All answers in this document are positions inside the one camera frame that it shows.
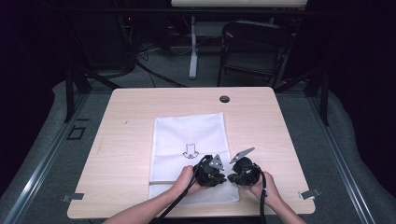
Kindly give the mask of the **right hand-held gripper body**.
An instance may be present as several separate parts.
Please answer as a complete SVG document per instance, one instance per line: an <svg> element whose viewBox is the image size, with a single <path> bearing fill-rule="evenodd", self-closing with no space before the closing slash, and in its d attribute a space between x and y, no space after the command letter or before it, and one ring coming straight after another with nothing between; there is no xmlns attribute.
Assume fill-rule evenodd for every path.
<svg viewBox="0 0 396 224"><path fill-rule="evenodd" d="M253 150L254 147L240 151L230 161L233 164L233 173L240 176L239 186L255 185L262 174L260 166L247 157L247 154Z"/></svg>

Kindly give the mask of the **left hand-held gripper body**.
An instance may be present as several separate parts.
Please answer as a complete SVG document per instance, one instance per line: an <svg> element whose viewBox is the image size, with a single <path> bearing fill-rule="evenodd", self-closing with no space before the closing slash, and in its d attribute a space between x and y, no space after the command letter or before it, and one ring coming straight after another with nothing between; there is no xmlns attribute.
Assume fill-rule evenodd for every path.
<svg viewBox="0 0 396 224"><path fill-rule="evenodd" d="M195 180L202 187L215 187L219 185L219 176L224 170L219 154L216 156L205 155L194 167L193 174Z"/></svg>

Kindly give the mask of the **white mesh laundry bag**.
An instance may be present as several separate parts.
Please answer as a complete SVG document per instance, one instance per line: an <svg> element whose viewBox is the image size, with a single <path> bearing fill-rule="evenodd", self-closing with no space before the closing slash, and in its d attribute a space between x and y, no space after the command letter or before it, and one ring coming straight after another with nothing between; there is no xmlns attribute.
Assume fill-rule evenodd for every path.
<svg viewBox="0 0 396 224"><path fill-rule="evenodd" d="M232 173L221 113L155 119L148 196L170 189L183 167L198 164L206 155L219 158L222 174Z"/></svg>

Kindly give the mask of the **person's left hand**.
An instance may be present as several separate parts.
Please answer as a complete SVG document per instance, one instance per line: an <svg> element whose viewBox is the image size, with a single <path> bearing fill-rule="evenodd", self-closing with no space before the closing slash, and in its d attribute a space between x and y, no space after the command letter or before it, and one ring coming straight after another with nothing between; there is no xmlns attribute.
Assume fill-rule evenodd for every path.
<svg viewBox="0 0 396 224"><path fill-rule="evenodd" d="M191 165L185 166L177 178L176 182L170 188L171 193L174 196L181 195L184 190L187 190L187 196L194 194L195 192L201 190L203 187L197 183L194 183L192 179L194 178L193 167Z"/></svg>

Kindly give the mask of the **person's right hand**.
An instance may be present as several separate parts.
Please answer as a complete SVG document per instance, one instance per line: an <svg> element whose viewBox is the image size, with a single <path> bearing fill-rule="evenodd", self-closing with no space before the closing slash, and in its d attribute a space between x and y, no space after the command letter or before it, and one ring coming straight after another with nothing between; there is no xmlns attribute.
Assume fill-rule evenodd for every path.
<svg viewBox="0 0 396 224"><path fill-rule="evenodd" d="M261 176L255 185L242 186L242 189L248 190L260 200L262 196L262 183L265 183L264 203L271 209L276 210L283 203L283 199L278 192L272 175L268 172L264 172L263 174L264 176Z"/></svg>

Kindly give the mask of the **white desk leg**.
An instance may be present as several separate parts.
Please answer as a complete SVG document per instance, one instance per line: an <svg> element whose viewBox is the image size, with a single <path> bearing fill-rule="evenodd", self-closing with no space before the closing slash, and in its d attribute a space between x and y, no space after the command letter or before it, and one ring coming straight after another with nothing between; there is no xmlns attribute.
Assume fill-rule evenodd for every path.
<svg viewBox="0 0 396 224"><path fill-rule="evenodd" d="M197 38L196 38L196 20L194 17L191 17L191 62L190 62L190 72L189 72L190 79L197 78L197 64L198 64L198 55L197 55Z"/></svg>

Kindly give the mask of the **black folding chair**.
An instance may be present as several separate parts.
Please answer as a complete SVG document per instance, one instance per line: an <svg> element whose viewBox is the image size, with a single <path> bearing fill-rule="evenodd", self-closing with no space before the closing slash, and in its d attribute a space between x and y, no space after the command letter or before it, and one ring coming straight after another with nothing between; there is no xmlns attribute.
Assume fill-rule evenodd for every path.
<svg viewBox="0 0 396 224"><path fill-rule="evenodd" d="M228 71L262 77L274 88L290 52L293 37L280 25L258 21L230 21L221 30L217 86Z"/></svg>

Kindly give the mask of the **dark equipment with red light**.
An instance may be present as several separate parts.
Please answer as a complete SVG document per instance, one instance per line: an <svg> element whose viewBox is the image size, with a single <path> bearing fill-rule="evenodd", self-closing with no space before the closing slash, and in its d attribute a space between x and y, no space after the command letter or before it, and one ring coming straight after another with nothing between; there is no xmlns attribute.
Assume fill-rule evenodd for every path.
<svg viewBox="0 0 396 224"><path fill-rule="evenodd" d="M134 22L131 16L117 15L117 24L120 35L126 49L128 62L124 68L124 73L130 73L135 68L137 48L134 41Z"/></svg>

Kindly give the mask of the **grey metal table bracket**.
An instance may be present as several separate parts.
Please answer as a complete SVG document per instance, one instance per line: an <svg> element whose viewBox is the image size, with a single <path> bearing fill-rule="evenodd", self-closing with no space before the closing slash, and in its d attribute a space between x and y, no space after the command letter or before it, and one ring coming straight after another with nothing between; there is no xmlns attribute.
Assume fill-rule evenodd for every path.
<svg viewBox="0 0 396 224"><path fill-rule="evenodd" d="M70 193L70 194L65 194L61 201L63 203L71 203L72 201L80 201L84 197L83 193Z"/></svg>
<svg viewBox="0 0 396 224"><path fill-rule="evenodd" d="M321 191L319 189L309 189L299 192L299 197L303 200L315 200L320 195Z"/></svg>

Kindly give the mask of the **aluminium floor rail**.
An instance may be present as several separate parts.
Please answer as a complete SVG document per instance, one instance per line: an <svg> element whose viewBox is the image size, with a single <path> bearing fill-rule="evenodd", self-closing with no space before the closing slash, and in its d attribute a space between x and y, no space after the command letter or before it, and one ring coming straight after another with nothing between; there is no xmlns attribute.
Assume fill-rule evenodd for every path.
<svg viewBox="0 0 396 224"><path fill-rule="evenodd" d="M318 123L319 128L323 132L325 138L327 139L327 142L330 145L330 152L334 160L334 165L342 179L348 197L352 202L361 223L376 224L375 219L361 194L361 190L358 187L357 182L347 165L344 155L338 143L336 142L336 139L333 136L330 127L325 125L319 114L319 105L317 100L315 98L308 97L307 102L314 113L314 117Z"/></svg>
<svg viewBox="0 0 396 224"><path fill-rule="evenodd" d="M77 116L82 110L83 106L89 99L89 94L81 94L75 101L75 112L65 122L63 119L56 119L55 115L50 112L49 118L56 121L51 124L46 121L42 130L37 137L37 143L34 143L30 154L37 154L41 145L43 146L39 158L36 159L36 166L32 164L23 163L20 172L24 174L30 172L30 176L24 183L21 183L21 192L5 213L4 222L0 224L21 224L28 208L31 206L36 194L40 190L45 181L53 163L56 161L60 153L61 146L64 144L66 136L73 131L72 125L77 120Z"/></svg>

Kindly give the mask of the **black frame post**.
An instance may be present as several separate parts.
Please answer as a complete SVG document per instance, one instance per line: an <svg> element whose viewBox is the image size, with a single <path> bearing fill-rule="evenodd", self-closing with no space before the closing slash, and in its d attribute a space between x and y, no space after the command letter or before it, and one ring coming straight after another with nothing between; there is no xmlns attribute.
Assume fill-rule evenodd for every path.
<svg viewBox="0 0 396 224"><path fill-rule="evenodd" d="M65 74L65 90L66 90L66 117L64 122L67 123L75 113L74 101L74 82L71 69Z"/></svg>
<svg viewBox="0 0 396 224"><path fill-rule="evenodd" d="M319 114L325 126L329 125L328 121L328 97L329 97L329 75L325 68L321 73L321 93Z"/></svg>

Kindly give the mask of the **black horizontal frame bar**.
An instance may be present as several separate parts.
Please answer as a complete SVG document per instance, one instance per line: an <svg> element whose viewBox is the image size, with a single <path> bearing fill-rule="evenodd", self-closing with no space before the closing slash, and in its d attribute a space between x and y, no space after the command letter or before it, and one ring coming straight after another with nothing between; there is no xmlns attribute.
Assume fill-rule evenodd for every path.
<svg viewBox="0 0 396 224"><path fill-rule="evenodd" d="M282 11L282 10L264 10L259 8L138 8L138 9L125 9L125 8L45 8L50 13L62 14L155 14L155 15L255 15L255 16L280 16L280 17L344 17L344 16L357 16L363 14L373 14L379 12L366 11L352 11L351 8L343 11Z"/></svg>

